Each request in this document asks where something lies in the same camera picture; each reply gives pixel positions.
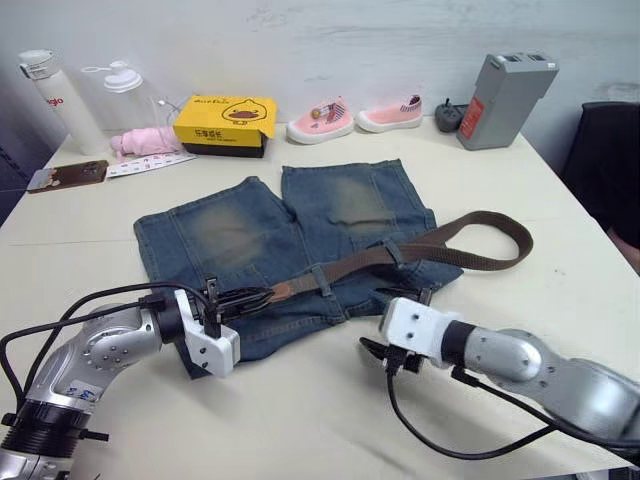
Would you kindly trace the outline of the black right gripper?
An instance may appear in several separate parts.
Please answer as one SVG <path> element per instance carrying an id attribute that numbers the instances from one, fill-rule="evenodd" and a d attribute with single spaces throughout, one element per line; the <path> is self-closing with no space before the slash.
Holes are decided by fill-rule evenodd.
<path id="1" fill-rule="evenodd" d="M 394 287 L 389 289 L 389 295 L 407 298 L 420 304 L 430 304 L 432 290 L 430 288 L 407 289 Z M 400 370 L 419 373 L 421 370 L 421 356 L 419 354 L 394 345 L 386 346 L 366 337 L 360 337 L 359 343 L 374 358 L 379 361 L 385 361 L 385 371 L 387 373 L 398 373 Z"/>

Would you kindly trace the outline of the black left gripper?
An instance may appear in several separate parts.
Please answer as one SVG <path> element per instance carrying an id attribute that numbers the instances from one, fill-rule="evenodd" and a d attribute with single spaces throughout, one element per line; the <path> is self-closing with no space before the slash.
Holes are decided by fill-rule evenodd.
<path id="1" fill-rule="evenodd" d="M 203 327 L 208 337 L 222 336 L 222 321 L 218 302 L 223 304 L 224 318 L 239 318 L 265 308 L 273 290 L 268 287 L 243 287 L 218 294 L 217 279 L 208 278 L 203 290 L 207 302 L 204 306 Z"/>

